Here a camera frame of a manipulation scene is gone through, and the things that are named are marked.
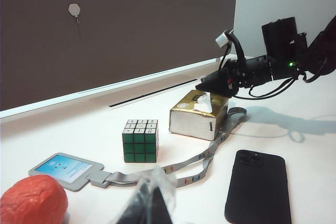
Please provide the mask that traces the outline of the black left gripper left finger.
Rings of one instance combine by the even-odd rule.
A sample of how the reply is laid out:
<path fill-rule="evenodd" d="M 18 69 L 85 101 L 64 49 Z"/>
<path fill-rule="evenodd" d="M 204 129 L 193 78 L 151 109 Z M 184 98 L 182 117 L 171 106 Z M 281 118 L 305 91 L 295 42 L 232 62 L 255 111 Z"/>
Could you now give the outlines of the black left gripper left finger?
<path fill-rule="evenodd" d="M 116 223 L 146 223 L 150 193 L 146 180 L 139 181 L 137 189 Z"/>

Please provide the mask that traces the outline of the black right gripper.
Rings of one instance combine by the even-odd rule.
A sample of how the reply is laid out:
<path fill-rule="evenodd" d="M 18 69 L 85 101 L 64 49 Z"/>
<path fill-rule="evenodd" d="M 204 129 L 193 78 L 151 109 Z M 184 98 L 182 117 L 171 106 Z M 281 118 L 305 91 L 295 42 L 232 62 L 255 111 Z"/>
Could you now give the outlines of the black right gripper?
<path fill-rule="evenodd" d="M 272 81 L 271 67 L 266 55 L 246 59 L 243 63 L 228 59 L 224 65 L 201 78 L 196 90 L 231 98 L 239 88 L 251 88 Z"/>

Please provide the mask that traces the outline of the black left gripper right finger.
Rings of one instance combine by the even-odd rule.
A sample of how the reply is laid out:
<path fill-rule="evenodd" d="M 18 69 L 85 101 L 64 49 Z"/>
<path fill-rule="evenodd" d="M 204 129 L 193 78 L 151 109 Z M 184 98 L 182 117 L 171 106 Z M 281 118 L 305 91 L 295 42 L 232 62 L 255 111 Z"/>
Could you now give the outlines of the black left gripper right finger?
<path fill-rule="evenodd" d="M 176 178 L 167 175 L 160 167 L 151 174 L 150 223 L 173 223 L 171 213 L 175 209 Z"/>

